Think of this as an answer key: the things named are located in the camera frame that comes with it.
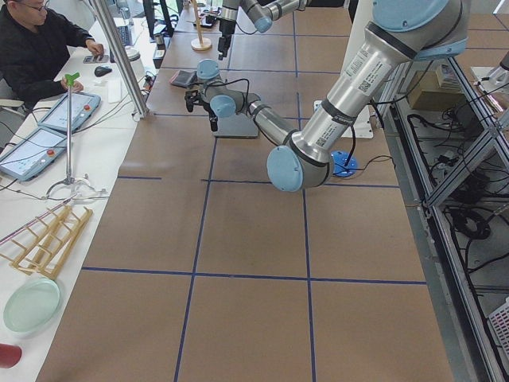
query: black jacket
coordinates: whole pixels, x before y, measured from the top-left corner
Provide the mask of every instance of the black jacket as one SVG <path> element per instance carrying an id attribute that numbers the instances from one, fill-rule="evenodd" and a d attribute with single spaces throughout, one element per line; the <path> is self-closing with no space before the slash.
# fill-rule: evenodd
<path id="1" fill-rule="evenodd" d="M 67 46 L 86 47 L 92 39 L 85 29 L 48 10 L 39 33 L 19 25 L 3 6 L 0 10 L 0 72 L 17 96 L 29 103 L 65 90 L 53 81 L 69 58 Z"/>

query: light blue joint cap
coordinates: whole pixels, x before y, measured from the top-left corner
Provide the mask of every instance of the light blue joint cap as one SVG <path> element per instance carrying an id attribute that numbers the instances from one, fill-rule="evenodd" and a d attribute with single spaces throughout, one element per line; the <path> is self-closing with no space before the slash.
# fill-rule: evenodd
<path id="1" fill-rule="evenodd" d="M 210 100 L 210 107 L 219 118 L 231 117 L 235 114 L 235 101 L 229 95 L 215 95 Z"/>
<path id="2" fill-rule="evenodd" d="M 200 80 L 210 80 L 214 77 L 217 77 L 219 74 L 220 67 L 214 60 L 208 58 L 198 63 L 198 68 L 196 69 L 196 76 Z"/>
<path id="3" fill-rule="evenodd" d="M 414 60 L 416 61 L 440 60 L 442 58 L 457 56 L 467 48 L 467 40 L 468 39 L 465 38 L 464 40 L 453 42 L 452 44 L 422 50 L 417 54 Z"/>
<path id="4" fill-rule="evenodd" d="M 260 33 L 265 33 L 267 30 L 270 29 L 271 26 L 272 26 L 271 18 L 259 18 L 257 21 L 254 22 L 254 27 Z"/>
<path id="5" fill-rule="evenodd" d="M 449 0 L 375 0 L 373 20 L 389 32 L 420 28 L 433 20 Z"/>
<path id="6" fill-rule="evenodd" d="M 297 155 L 288 146 L 278 146 L 267 158 L 267 173 L 277 189 L 295 192 L 301 189 L 304 174 Z"/>

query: cup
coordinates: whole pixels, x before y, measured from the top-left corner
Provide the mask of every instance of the cup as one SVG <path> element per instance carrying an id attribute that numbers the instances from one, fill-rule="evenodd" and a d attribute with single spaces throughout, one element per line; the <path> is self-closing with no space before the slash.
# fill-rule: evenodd
<path id="1" fill-rule="evenodd" d="M 0 368 L 12 368 L 21 359 L 21 348 L 16 345 L 0 344 Z"/>

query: cardboard box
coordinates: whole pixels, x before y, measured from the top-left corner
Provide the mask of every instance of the cardboard box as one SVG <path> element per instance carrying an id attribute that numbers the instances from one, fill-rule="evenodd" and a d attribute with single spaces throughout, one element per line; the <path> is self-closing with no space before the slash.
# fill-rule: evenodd
<path id="1" fill-rule="evenodd" d="M 416 72 L 410 81 L 409 89 L 413 88 L 423 72 Z M 461 90 L 440 88 L 435 72 L 426 72 L 416 88 L 407 96 L 410 108 L 414 110 L 444 111 L 466 99 Z"/>

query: tablet screen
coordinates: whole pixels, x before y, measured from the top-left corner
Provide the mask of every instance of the tablet screen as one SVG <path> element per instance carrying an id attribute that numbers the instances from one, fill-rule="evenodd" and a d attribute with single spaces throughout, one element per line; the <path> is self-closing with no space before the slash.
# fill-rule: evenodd
<path id="1" fill-rule="evenodd" d="M 26 141 L 18 143 L 18 145 L 2 159 L 0 166 L 21 177 L 46 155 L 47 149 L 57 146 L 64 140 L 65 138 L 61 135 L 40 129 Z"/>
<path id="2" fill-rule="evenodd" d="M 71 108 L 72 108 L 72 123 L 71 126 L 74 127 L 74 122 L 76 121 L 76 117 L 83 111 L 85 105 L 89 105 L 92 103 L 94 98 L 90 95 L 80 94 L 80 93 L 72 93 L 71 99 Z M 45 117 L 44 125 L 51 126 L 52 128 L 56 128 L 61 131 L 65 131 L 67 129 L 67 115 L 68 113 L 68 102 L 67 96 L 59 103 L 57 107 L 55 107 L 52 112 Z"/>

